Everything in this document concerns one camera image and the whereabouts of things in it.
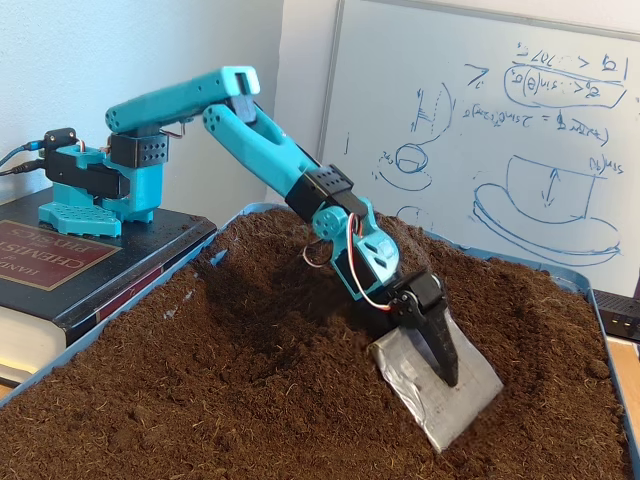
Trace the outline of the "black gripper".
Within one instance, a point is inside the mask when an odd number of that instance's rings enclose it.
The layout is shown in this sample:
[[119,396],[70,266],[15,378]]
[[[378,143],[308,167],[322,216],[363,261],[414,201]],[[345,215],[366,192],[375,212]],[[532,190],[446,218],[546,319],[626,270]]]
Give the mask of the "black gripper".
[[446,311],[444,291],[427,270],[394,274],[373,299],[390,306],[393,321],[403,327],[373,342],[371,355],[441,453],[491,404],[503,383]]

